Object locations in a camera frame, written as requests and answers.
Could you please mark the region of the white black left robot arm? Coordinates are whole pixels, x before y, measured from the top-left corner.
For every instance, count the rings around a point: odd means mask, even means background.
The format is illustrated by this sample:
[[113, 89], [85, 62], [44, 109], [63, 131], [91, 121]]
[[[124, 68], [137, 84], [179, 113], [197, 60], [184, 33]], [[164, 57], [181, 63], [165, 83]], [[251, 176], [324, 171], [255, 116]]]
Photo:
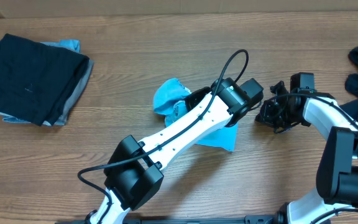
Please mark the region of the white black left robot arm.
[[86, 223], [122, 223], [160, 189], [165, 169], [200, 139], [235, 125], [263, 98], [263, 88], [251, 78], [238, 85], [231, 78], [216, 80], [204, 98], [165, 129], [137, 141], [129, 135], [102, 167], [105, 198]]

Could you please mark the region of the light blue printed t-shirt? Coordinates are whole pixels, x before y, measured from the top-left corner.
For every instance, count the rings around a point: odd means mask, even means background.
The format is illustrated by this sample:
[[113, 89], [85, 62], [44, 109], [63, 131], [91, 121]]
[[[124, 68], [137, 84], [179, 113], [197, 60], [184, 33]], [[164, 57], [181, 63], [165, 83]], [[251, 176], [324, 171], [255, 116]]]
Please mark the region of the light blue printed t-shirt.
[[[165, 125], [169, 126], [187, 114], [185, 98], [191, 91], [182, 85], [177, 78], [167, 80], [154, 94], [153, 111], [164, 115]], [[222, 128], [200, 139], [197, 144], [210, 147], [221, 147], [234, 151], [238, 124], [230, 128]]]

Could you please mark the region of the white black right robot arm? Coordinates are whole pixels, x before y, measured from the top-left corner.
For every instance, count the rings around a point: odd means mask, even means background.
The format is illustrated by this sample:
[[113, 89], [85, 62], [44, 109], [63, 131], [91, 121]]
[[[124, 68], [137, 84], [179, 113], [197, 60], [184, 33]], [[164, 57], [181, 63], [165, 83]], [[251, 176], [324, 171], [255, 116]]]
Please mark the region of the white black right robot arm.
[[330, 223], [343, 212], [358, 213], [358, 122], [329, 93], [314, 88], [312, 73], [297, 73], [290, 87], [270, 87], [256, 121], [279, 134], [314, 126], [326, 140], [316, 173], [316, 186], [302, 198], [285, 203], [269, 223]]

